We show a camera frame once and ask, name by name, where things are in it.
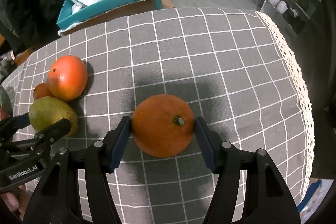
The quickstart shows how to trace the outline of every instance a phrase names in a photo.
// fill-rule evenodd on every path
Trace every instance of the lace trim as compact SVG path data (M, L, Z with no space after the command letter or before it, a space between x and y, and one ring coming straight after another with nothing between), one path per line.
M288 47L285 38L279 31L277 25L271 20L271 18L264 13L261 12L257 13L264 20L267 27L273 34L273 37L278 45L281 55L288 67L289 73L292 77L295 89L297 91L300 100L300 106L302 109L303 119L305 123L306 137L307 137L307 163L306 163L306 174L302 190L303 192L301 197L302 200L309 186L309 179L314 160L315 137L314 137L314 120L311 115L311 102L308 97L306 83L302 78L301 69L298 63L296 62L293 51L290 49L290 47Z

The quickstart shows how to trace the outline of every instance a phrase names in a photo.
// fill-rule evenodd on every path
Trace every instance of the blue cardboard box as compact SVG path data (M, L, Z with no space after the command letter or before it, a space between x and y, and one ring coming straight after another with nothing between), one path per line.
M72 14L74 3L71 0L65 0L58 16L57 25L60 29L65 30L74 23L83 22L111 9L136 1L139 0L101 0ZM162 8L161 0L155 0L155 4L157 9Z

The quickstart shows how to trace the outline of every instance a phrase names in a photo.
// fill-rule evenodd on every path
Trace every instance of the white grid line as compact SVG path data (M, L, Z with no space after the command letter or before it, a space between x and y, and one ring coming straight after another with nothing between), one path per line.
M215 53L219 53L219 52L230 52L230 51L236 51L236 50L242 50L242 49L247 49L247 48L256 48L254 46L252 47L244 47L244 48L235 48L235 49L230 49L230 50L222 50L222 51L216 51ZM200 53L200 54L191 54L189 56L199 56L199 55L207 55L207 54L213 54L214 52L205 52L205 53ZM178 57L172 57L172 58L166 58L166 59L162 59L161 61L167 61L167 60L174 60L174 59L180 59L180 58L186 58L188 57L187 55L184 55L184 56L178 56ZM271 63L274 63L274 62L277 62L277 61L280 61L281 59L277 59L277 60L274 60L274 61L270 61L270 62L266 62L265 64L271 64ZM137 66L142 66L142 65L149 65L149 64L153 64L153 63L158 63L159 60L155 60L155 61L151 61L151 62L145 62L145 63L140 63L140 64L136 64L136 65L133 65L133 67L137 67ZM262 64L257 64L257 65L251 65L251 66L246 66L246 68L252 68L252 67L257 67L257 66L261 66ZM114 68L114 69L108 69L107 72L109 71L115 71L115 70L119 70L119 69L124 69L124 68L130 68L131 66L121 66L121 67L117 67L117 68ZM230 70L225 70L225 71L222 71L222 72L229 72L229 71L235 71L235 70L240 70L242 69L243 67L241 68L236 68L236 69L230 69ZM30 78L30 77L33 77L33 76L38 76L38 75L41 75L43 73L46 73L46 72L49 72L49 70L47 71L44 71L44 72L40 72L40 73L37 73L35 75L28 75L28 76L25 76L25 78ZM95 72L95 73L90 73L89 76L91 75L98 75L98 74L102 74L102 73L105 73L105 71L101 71L101 72Z
M289 190L292 190L292 189L293 189L296 185L298 185L300 182L302 183L303 180L305 180L305 178L299 180L299 181L298 181L297 183L295 183Z
M288 157L287 160L284 160L283 162L279 163L279 165L281 165L281 164L283 164L283 163L285 163L285 162L288 162L291 158L293 158L293 157L295 157L295 156L297 156L297 155L299 155L299 154L301 154L301 153L304 153L306 150L307 150L307 148L303 149L303 150L300 151L300 152L297 152L296 154L294 154L294 155Z
M266 26L265 26L265 23L264 23L264 21L263 21L263 19L259 16L259 14L258 14L258 18L259 18L259 20L262 22L262 24L264 25L264 27L266 27ZM274 37L273 37L273 35L272 35L270 29L268 29L268 31L269 31L269 35L270 35L271 38L272 38L273 45L274 45L274 49L275 49L275 51L276 51L278 57L281 58L281 63L282 63L282 65L283 65L283 67L284 67L284 70L285 70L285 72L286 72L286 75L289 77L288 72L287 72L287 70L286 70L287 65L284 64L284 59L280 56L280 54L279 54L279 52L278 52L278 49L277 49L276 44L275 44L275 41L274 41ZM289 83L290 83L290 85L291 85L293 91L295 92L295 94L297 94L297 91L296 91L296 89L293 87L293 83L292 83L290 77L289 77ZM299 107L299 105L298 105L298 101L299 101L299 96L296 96L296 106L297 106L298 109L300 109L300 107ZM281 116L282 116L281 109L282 109L282 104L281 104L281 106L280 106L280 114L281 114ZM302 124L303 124L303 126L305 127L305 122L304 122L304 120L303 120L302 112L300 112L300 116L301 116ZM304 141L305 141L305 148L307 148L306 133L304 134ZM304 168L305 168L305 165L302 166L302 177L303 177L303 170L304 170ZM300 190L303 188L303 182L304 182L304 180L302 180L302 182L301 182Z
M244 16L245 16L245 19L246 19L246 21L247 21L247 23L248 23L248 25L249 25L249 27L250 27L250 29L251 29L250 23L249 23L249 21L247 20L247 17L246 17L245 14L244 14ZM226 15L226 19L227 19L227 22L228 22L229 27L230 27L230 30L231 30L231 24L230 24L230 21L229 21L229 18L227 17L227 15ZM236 43L236 39L235 39L235 37L234 37L234 35L233 35L232 32L231 32L231 34L232 34L233 41L234 41L234 43L235 43L235 45L236 45L236 48L238 48L237 43ZM253 88L254 95L255 95L255 97L256 97L256 99L257 99L257 103L258 103L258 107L259 107L259 122L260 122L260 124L261 124L261 128L262 128L262 135L263 135L263 139L264 139L264 149L266 150L265 130L264 130L263 122L262 122L262 120L261 120L261 105L260 105L260 102L259 102L259 98L258 98L258 96L257 96L257 93L256 93L256 91L255 91L255 87L256 87L257 85L256 85L256 86L253 85L253 83L252 83L252 81L251 81L251 77L250 77L250 75L249 75L249 73L248 73L248 71L247 71L247 69L246 69L246 67L245 67L244 61L243 61L243 59L242 59L242 57L241 57L241 55L240 55L239 50L237 50L237 52L238 52L240 61L241 61L241 63L242 63L243 66L244 66L244 69L245 69L245 72L246 72L246 74L247 74L247 77L248 77L248 79L249 79L249 81L250 81L250 84L251 84L251 86L252 86L252 88Z
M36 53L36 60L38 60L38 58L39 58L39 51L37 51L37 53ZM36 67L37 67L37 63L35 64L34 74L35 74L35 72L36 72ZM33 79L32 79L32 81L31 81L31 91L30 91L30 93L29 93L29 105L31 104L31 103L30 103L30 100L31 100L31 95L32 95L33 83L34 83L34 75L33 75Z
M188 50L187 42L185 40L185 35L184 35L184 30L183 30L181 18L180 18L180 15L179 15L179 11L177 9L175 9L175 11L177 13L178 20L179 20L179 23L180 23L181 32L182 32L183 41L184 41L184 46L185 46L185 50L187 52L187 56L188 56L188 60L189 60L189 65L190 65L191 73L192 73L193 80L194 80L194 85L195 85L196 95L197 95L197 101L198 101L198 104L199 104L199 110L201 112L201 116L203 116L203 110L202 110L202 105L201 105L201 101L200 101L200 94L199 94L198 87L197 87L197 84L196 84L196 78L195 78L195 73L194 73L193 65L192 65L191 60L190 60L190 55L189 55L189 50ZM181 190L182 201L184 201L184 199L183 199L183 192L182 192L182 184L181 183L180 183L180 190ZM186 213L186 209L185 209L184 203L183 203L183 210L184 210L184 217L185 217L186 224L188 224L188 218L187 218L187 213Z
M144 24L140 24L139 26L141 26L141 25L150 25L150 24L152 24L152 23L144 23ZM254 27L254 28L252 28L252 29L265 29L265 27ZM126 28L126 29L118 29L118 30L113 31L113 32L107 32L107 34L111 34L111 33L117 32L117 31L123 31L123 30L127 30L127 28ZM247 30L249 30L249 29L239 29L239 30L232 30L232 31L233 31L233 32L237 32L237 31L247 31ZM210 34L214 34L214 33L225 33L225 32L230 32L230 31L229 31L229 30L228 30L228 31L214 31L214 32L210 32ZM185 37L193 37L193 36L204 35L204 34L207 34L207 33L186 34ZM89 39L86 40L86 41L82 41L82 42L79 42L79 43L77 43L77 44L70 45L70 47L78 46L78 45L83 44L83 43L85 43L85 42L87 42L87 41L90 41L90 40L93 40L93 39L102 37L102 36L104 36L104 35L105 35L105 34L101 34L101 35L99 35L99 36L97 36L97 37L89 38ZM176 38L182 38L182 37L183 37L183 36L169 37L169 38L164 38L164 39L158 39L158 42L166 41L166 40L172 40L172 39L176 39ZM108 52L113 52L113 51L116 51L116 50L118 50L118 49L122 49L122 48L135 47L135 46L139 46L139 45L143 45L143 44L148 44L148 43L152 43L152 42L155 42L155 40L147 41L147 42L142 42L142 43L139 43L139 44L134 44L134 45L125 46L125 47L118 47L118 48L115 48L115 49L113 49L113 50L109 50ZM102 54L104 54L104 53L105 53L105 52L101 52L101 53L98 53L98 54L94 54L94 55L88 56L88 58L96 57L96 56L102 55ZM56 53L51 54L51 55L47 56L46 58L52 57L52 56L54 56L54 55L56 55Z
M213 73L209 73L209 74L205 74L205 75L198 75L198 76L195 76L195 78L209 76L209 75L215 75L215 74L220 74L222 72L220 71L220 72L213 72ZM286 76L286 77L281 78L281 79L274 80L274 82L285 80L287 78L289 78L289 76ZM144 87L147 87L147 86L165 84L165 83L170 83L170 82L177 82L177 81L187 80L187 79L193 79L193 77L190 76L190 77L178 78L178 79L167 80L167 81L160 81L160 82L155 82L155 83L150 83L150 84L145 84L145 85L136 85L135 88L144 88ZM254 87L261 86L261 85L266 85L266 84L270 84L270 83L273 83L273 81L257 84L257 85L254 85ZM107 93L118 92L118 91L121 91L121 90L131 90L132 88L133 87L120 88L120 89L116 89L116 90L109 90ZM213 96L213 97L203 98L203 99L200 99L200 100L204 101L204 100L214 99L214 98L222 97L222 96L225 96L225 95L228 95L228 94L231 95L231 94L235 94L235 93L238 93L238 92L241 92L241 91L249 90L249 89L252 89L252 88L253 88L253 86L245 88L245 89L242 89L242 90L237 90L237 91L225 93L225 94L222 94L222 95L217 95L217 96ZM90 93L90 94L87 94L86 96L100 95L100 94L105 94L105 93L106 93L106 91L102 91L102 92Z
M288 100L288 99L290 99L290 98L292 98L292 97L294 97L294 96L296 96L296 94L293 94L293 95L291 95L291 96L289 96L289 97L286 97L286 98L282 99L281 101ZM190 104L190 103L195 103L195 102L198 102L198 101L190 101L190 102L187 102L187 103ZM267 105L267 106L264 106L264 107L262 107L261 109L265 109L265 108L271 107L271 106L276 105L276 104L278 104L278 103L280 103L280 101L275 102L275 103L272 103L272 104ZM240 117L246 116L246 115L248 115L248 114L251 114L251 113L254 113L254 112L257 112L257 111L259 111L259 109L255 109L255 110L252 110L252 111L250 111L250 112L247 112L247 113L244 113L244 114L235 116L235 118L240 118ZM119 114L132 114L132 113L133 113L133 111L125 111L125 112L115 112L115 113L110 113L109 115L110 115L110 116L113 116L113 115L119 115ZM103 117L103 116L108 116L108 114L98 114L98 115L78 116L78 118L84 118L84 117ZM220 121L217 121L217 122L208 123L207 125L208 125L208 126L211 126L211 125L214 125L214 124L217 124L217 123L221 123L221 122L226 122L226 121L229 121L229 120L233 120L233 117L231 117L231 118L227 118L227 119L224 119L224 120L220 120Z
M21 73L19 73L18 75L22 75L22 73L23 72L26 72L26 68L27 68L27 65L26 65L27 63L24 63L24 65L23 65L23 69L22 69L22 71L21 71ZM20 114L20 104L18 105L18 109L17 109L17 114L19 115ZM18 131L17 132L17 134L15 135L16 136L16 138L17 138L17 140L18 140L18 134L19 134L20 132Z
M252 32L252 29L251 29L250 22L247 20L247 17L246 17L245 14L244 14L244 17L245 17L245 19L246 19L246 21L247 21L247 24L248 24L249 28L250 28L250 31L251 31L251 35L252 35L253 41L254 41L255 45L257 45L257 42L256 42L255 37L254 37L254 34L253 34L253 32ZM259 56L260 56L262 62L264 63L264 59L263 59L263 57L262 57L262 55L261 55L261 53L260 53L259 48L257 48L257 51L258 51L258 53L259 53ZM278 93L278 96L279 96L279 100L280 100L280 110L279 110L279 112L280 112L281 118L284 120L284 117L283 117L282 112L281 112L282 102L281 102L280 92L279 92L278 87L276 86L276 84L275 84L275 82L274 82L274 80L273 80L271 74L269 73L268 68L267 68L267 66L266 66L265 64L264 64L264 67L265 67L265 69L266 69L266 71L267 71L267 73L268 73L268 76L269 76L269 78L271 79L271 81L272 81L274 87L275 87L276 90L277 90L277 93ZM284 124L284 126L285 126L285 135L286 135L286 159L287 159L287 163L286 163L286 183L287 183L287 174L288 174L288 141L287 141L287 140L288 140L288 136L287 136L287 127L286 127L286 123L284 122L283 124ZM265 142L265 150L267 150L267 149L266 149L265 134L264 134L264 142Z
M154 33L155 33L156 45L157 45L157 52L159 54L160 69L161 69L161 75L162 75L162 81L163 81L163 89L164 89L165 94L167 94L166 82L165 82L165 77L164 77L163 69L162 69L161 53L160 53L160 48L159 48L158 36L157 36L157 33L156 33L156 27L155 27L155 22L154 22L153 11L151 12L151 14L152 14L153 28L154 28ZM182 191L182 184L181 184L181 176L180 176L179 164L177 162L176 155L175 155L174 159L175 159L175 164L176 164L178 183L179 183L179 188L180 188L180 193L181 193L181 199L182 199L182 205L183 205L183 210L184 210L184 217L185 217L186 224L188 224L188 219L186 217L186 210L185 210L185 204L184 204L184 196L183 196L183 191Z
M230 24L229 18L228 18L227 14L226 14L223 10L222 10L222 12L224 13L224 15L225 15L225 17L226 17L226 20L227 20L227 22L228 22L228 25L229 25L229 28L230 28L230 32L231 32L231 36L232 36L232 39L233 39L233 41L234 41L234 43L235 43L235 46L236 46L236 49L237 49L239 58L240 58L240 60L241 60L241 63L243 64L243 66L244 66L244 68L245 68L245 65L244 65L244 63L243 63L243 60L242 60L241 55L240 55L239 50L238 50L238 46L237 46L235 37L234 37L233 32L232 32L232 28L231 28L231 24ZM233 113L233 108L232 108L232 105L231 105L230 96L228 96L227 98L228 98L228 101L229 101L229 105L230 105L230 109L231 109L232 117L234 117L235 115L234 115L234 113ZM237 136L238 136L239 148L242 150L242 143L241 143L241 139L240 139L240 136L239 136L239 134L238 134L238 131L237 131L237 127L236 127L236 121L235 121L235 119L233 119L233 122L234 122L234 127L235 127L236 134L237 134ZM242 182L244 183L244 172L243 172L243 171L241 171L241 179L242 179ZM244 186L243 186L243 200L245 200L245 187L244 187Z
M87 70L87 33L85 28L85 67ZM87 129L86 129L86 89L84 89L84 133L85 133L85 147L87 147Z
M221 67L220 67L219 62L218 62L218 58L217 58L217 55L216 55L215 47L214 47L214 45L213 45L212 38L211 38L211 35L210 35L208 22L207 22L207 20L206 20L206 18L205 18L205 15L204 15L203 11L202 11L200 8L198 8L198 9L201 11L201 13L202 13L202 15L203 15L204 22L205 22L205 26L207 27L207 32L208 32L208 35L209 35L209 39L210 39L210 43L211 43L211 47L212 47L212 51L213 51L213 53L214 53L214 55L215 55L218 69L219 69L219 71L221 71ZM224 87L225 87L225 91L227 92L226 84L225 84L224 77L223 77L223 74L222 74L222 73L221 73L221 77L222 77L222 81L223 81L223 84L224 84ZM214 176L214 174L212 174L212 184L213 184L213 190L215 191L216 184L215 184L215 176Z
M214 15L219 15L219 16L223 16L224 14L207 14L206 16L214 16ZM227 13L227 15L241 15L240 13L237 13L237 14L232 14L232 13ZM182 16L182 17L173 17L173 18L168 18L168 19L163 19L163 20L158 20L158 21L155 21L154 23L159 23L159 22L164 22L164 21L170 21L170 20L174 20L174 19L179 19L179 18L190 18L190 17L202 17L203 15L192 15L192 16ZM133 26L129 26L128 28L123 28L123 29L117 29L117 30L114 30L114 31L111 31L111 32L107 32L107 34L111 34L111 33L115 33L115 32L118 32L118 31L125 31L127 29L132 29L132 28L135 28L135 27L140 27L140 26L144 26L144 25L151 25L152 22L148 22L148 23L141 23L141 24L137 24L137 25L133 25ZM88 41L90 40L93 40L93 39L96 39L96 38L99 38L99 37L102 37L104 34L100 34L96 37L92 37L90 38Z
M47 47L45 47L45 56L47 56ZM51 152L51 155L54 155L54 151L53 151L53 146L52 145L50 145L50 152Z
M131 44L131 34L130 34L130 26L129 26L129 16L127 17L127 28L128 28L128 39L129 39L130 55L131 55L132 82L133 82L134 109L135 109L137 107L137 97L136 97L136 94L135 94L135 81L134 81L133 56L132 56L132 47L131 47L132 44ZM152 206L151 206L151 199L150 199L150 196L149 196L149 190L148 190L148 185L147 185L147 176L146 176L146 170L145 170L145 165L144 165L144 161L143 161L142 150L140 150L140 155L141 155L141 161L142 161L143 176L144 176L144 180L145 180L145 184L146 184L148 204L149 204L150 211L151 211L152 222L153 222L153 224L155 224L153 210L152 210Z
M300 132L299 134L295 135L294 137L289 138L288 140L286 140L286 141L284 141L284 142L282 142L282 143L277 144L276 146L274 146L274 147L272 147L271 149L269 149L268 152L270 152L270 151L272 151L273 149L277 148L278 146L283 145L283 144L285 144L286 142L288 142L288 141L290 141L290 140L292 140L292 139L294 139L294 138L300 136L302 133L305 133L305 130L302 131L302 132Z
M208 196L204 196L204 197L201 197L201 198L196 198L196 199L191 199L191 200L187 200L185 201L184 203L189 203L189 202L194 202L194 201L198 201L198 200L202 200L202 199L206 199L206 198L211 198L213 195L208 195ZM177 204L182 204L182 202L174 202L174 203L166 203L166 204L156 204L156 205L138 205L138 206L134 206L134 205L125 205L125 204L115 204L117 206L122 206L122 207L130 207L130 208L149 208L149 207L162 207L162 206L169 206L169 205L177 205Z

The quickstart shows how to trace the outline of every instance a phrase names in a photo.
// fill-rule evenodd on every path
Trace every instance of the grapefruit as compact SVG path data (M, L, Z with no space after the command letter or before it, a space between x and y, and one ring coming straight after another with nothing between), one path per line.
M132 133L137 146L156 157L171 157L190 143L194 114L182 99L154 95L138 105L132 116Z
M46 96L54 97L49 89L48 83L39 84L34 88L33 93L34 101Z
M50 68L48 84L52 94L63 101L76 99L87 84L84 62L74 55L57 59Z

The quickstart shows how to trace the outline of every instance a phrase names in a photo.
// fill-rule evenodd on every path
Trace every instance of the table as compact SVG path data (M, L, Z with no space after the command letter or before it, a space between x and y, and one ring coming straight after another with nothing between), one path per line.
M34 52L2 84L14 115L28 112L33 89L64 55L87 66L83 95L69 104L78 132L53 145L85 148L132 116L140 102L169 93L203 116L223 141L264 148L298 204L314 157L314 123L300 68L276 25L262 13L219 8L156 10L121 17L62 37ZM15 140L33 138L31 126ZM217 176L205 167L195 139L180 154L159 159L130 138L120 167L108 175L123 223L202 223ZM27 184L34 190L38 180ZM246 172L241 172L234 220L241 217ZM91 220L79 170L83 215Z

